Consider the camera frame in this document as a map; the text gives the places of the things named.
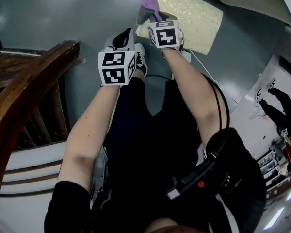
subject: wooden railing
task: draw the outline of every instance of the wooden railing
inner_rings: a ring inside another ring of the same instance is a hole
[[[12,72],[13,78],[8,83],[6,78],[0,80],[0,88],[5,87],[0,92],[0,188],[26,122],[58,78],[77,62],[79,50],[79,42],[64,41],[40,57],[24,60],[20,64],[23,68]]]

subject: white sneaker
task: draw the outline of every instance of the white sneaker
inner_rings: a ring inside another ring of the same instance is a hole
[[[270,89],[273,89],[273,87],[275,86],[275,82],[276,82],[276,79],[273,79],[270,86],[268,87],[267,91],[269,92]]]
[[[186,51],[186,50],[182,50],[182,56],[189,62],[191,63],[191,59],[192,59],[192,55],[190,52]]]
[[[259,88],[256,93],[256,102],[259,103],[262,100],[262,89]]]
[[[137,52],[136,69],[141,70],[144,73],[144,77],[147,75],[147,64],[145,60],[145,48],[141,43],[135,43],[135,51]]]

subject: black shorts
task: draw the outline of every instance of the black shorts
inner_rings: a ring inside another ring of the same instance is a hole
[[[216,133],[206,152],[217,150],[226,130]],[[90,211],[89,194],[71,182],[55,186],[45,221],[45,232],[143,232],[155,219],[168,217],[178,224],[207,232],[212,198],[194,189],[171,201],[166,191],[172,176],[182,178],[194,169],[200,144],[197,124],[175,81],[166,82],[162,111],[152,116],[144,83],[133,78],[120,90],[113,122],[104,145],[110,179]],[[265,180],[235,129],[230,129],[214,172],[236,171],[239,185],[222,195],[240,232],[252,233],[265,206]]]

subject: wall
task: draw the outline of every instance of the wall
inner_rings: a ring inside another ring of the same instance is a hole
[[[6,170],[19,169],[62,160],[66,142],[40,148],[14,152],[11,154]]]
[[[263,116],[264,111],[255,101],[256,92],[261,88],[262,96],[268,104],[283,111],[276,97],[267,92],[273,78],[276,78],[275,88],[287,93],[291,98],[291,77],[280,68],[278,59],[273,56],[252,89],[241,99],[236,109],[231,113],[231,121],[234,127],[255,159],[265,154],[271,142],[279,138],[275,124],[267,116]]]
[[[0,230],[3,233],[43,233],[43,224],[52,193],[0,198]]]

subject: forearm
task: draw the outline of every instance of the forearm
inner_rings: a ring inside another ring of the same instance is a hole
[[[220,116],[217,100],[208,80],[176,50],[165,48],[163,53],[175,77],[181,95],[197,121],[204,147],[219,131]],[[226,108],[216,90],[221,109],[221,126],[226,127]]]
[[[75,182],[88,191],[95,160],[108,131],[119,86],[102,87],[72,128],[58,178]]]
[[[284,139],[285,139],[285,141],[286,141],[286,142],[290,145],[290,147],[291,147],[291,140],[290,140],[287,136],[285,136]]]
[[[209,109],[213,109],[217,113],[218,107],[213,89],[206,78],[188,63],[178,51],[164,48],[163,53],[182,97],[195,119],[203,118],[205,114],[210,112]],[[209,106],[209,102],[213,102],[214,106]]]

